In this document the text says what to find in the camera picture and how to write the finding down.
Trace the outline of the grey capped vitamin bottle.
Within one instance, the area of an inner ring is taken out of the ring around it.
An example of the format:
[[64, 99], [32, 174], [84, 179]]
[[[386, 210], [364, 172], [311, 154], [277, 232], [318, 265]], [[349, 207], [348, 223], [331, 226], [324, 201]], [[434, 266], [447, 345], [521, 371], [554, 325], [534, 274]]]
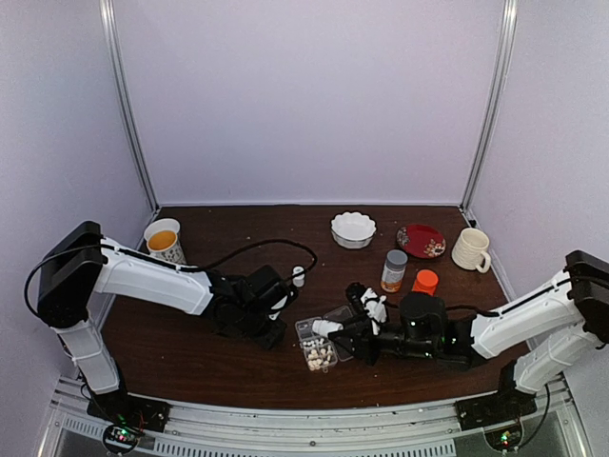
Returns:
[[392, 249], [386, 254], [381, 276], [384, 291], [396, 293], [400, 290], [407, 262], [408, 256], [402, 250]]

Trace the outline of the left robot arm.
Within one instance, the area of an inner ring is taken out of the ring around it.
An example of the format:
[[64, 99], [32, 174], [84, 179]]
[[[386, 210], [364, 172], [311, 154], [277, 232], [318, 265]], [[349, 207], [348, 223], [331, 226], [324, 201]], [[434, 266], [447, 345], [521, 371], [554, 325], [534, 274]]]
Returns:
[[298, 296], [291, 280], [264, 265], [250, 274], [228, 274], [216, 265], [180, 265], [128, 248], [103, 235], [93, 221], [77, 226], [29, 272], [23, 286], [29, 312], [59, 337], [101, 409], [117, 423], [130, 421], [137, 404], [92, 321], [89, 304], [107, 296], [166, 307], [203, 318], [219, 330], [275, 347], [285, 335], [281, 313]]

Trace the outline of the orange pill bottle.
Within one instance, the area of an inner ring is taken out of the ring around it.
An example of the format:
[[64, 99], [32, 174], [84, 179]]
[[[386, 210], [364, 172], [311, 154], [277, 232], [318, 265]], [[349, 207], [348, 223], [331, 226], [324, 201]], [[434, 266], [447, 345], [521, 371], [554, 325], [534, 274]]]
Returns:
[[412, 291], [426, 293], [433, 296], [439, 283], [439, 276], [430, 269], [420, 270], [413, 283]]

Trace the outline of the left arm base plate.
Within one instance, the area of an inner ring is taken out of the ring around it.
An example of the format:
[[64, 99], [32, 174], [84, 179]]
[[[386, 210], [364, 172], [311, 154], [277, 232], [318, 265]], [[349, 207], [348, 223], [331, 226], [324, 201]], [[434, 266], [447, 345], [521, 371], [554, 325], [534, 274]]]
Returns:
[[163, 432], [170, 405], [163, 401], [133, 396], [123, 391], [92, 394], [87, 414], [119, 426], [137, 430]]

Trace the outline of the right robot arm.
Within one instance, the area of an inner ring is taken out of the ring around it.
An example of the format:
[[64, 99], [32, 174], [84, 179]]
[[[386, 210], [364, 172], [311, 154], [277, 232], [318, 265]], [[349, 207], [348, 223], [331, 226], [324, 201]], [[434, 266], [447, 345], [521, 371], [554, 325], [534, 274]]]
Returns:
[[441, 298], [420, 291], [400, 301], [397, 323], [389, 322], [386, 299], [373, 289], [353, 283], [346, 296], [355, 315], [342, 323], [318, 320], [313, 329], [369, 365], [389, 353], [470, 369], [546, 334], [502, 370], [501, 387], [487, 403], [501, 421], [586, 351], [608, 343], [608, 264], [582, 250], [570, 252], [565, 268], [534, 291], [500, 308], [471, 308], [471, 316], [456, 320]]

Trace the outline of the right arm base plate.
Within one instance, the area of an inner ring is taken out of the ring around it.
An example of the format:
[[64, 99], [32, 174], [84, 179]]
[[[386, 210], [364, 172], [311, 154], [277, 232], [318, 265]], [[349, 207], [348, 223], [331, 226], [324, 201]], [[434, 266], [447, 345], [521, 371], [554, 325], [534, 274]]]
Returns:
[[463, 431], [513, 421], [538, 410], [535, 396], [517, 392], [461, 400], [455, 409]]

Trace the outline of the clear plastic pill organizer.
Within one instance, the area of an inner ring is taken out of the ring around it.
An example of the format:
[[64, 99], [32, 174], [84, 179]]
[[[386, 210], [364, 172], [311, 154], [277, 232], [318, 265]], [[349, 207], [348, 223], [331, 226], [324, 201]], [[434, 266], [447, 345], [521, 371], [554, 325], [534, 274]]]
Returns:
[[341, 306], [329, 311], [323, 317], [311, 317], [295, 323], [299, 345], [310, 371], [328, 372], [339, 362], [346, 362], [353, 358], [346, 349], [327, 337], [328, 331], [320, 334], [314, 329], [316, 321], [322, 321], [323, 323], [328, 321], [331, 323], [329, 327], [335, 329], [338, 324], [342, 324], [352, 316], [353, 312], [349, 306]]

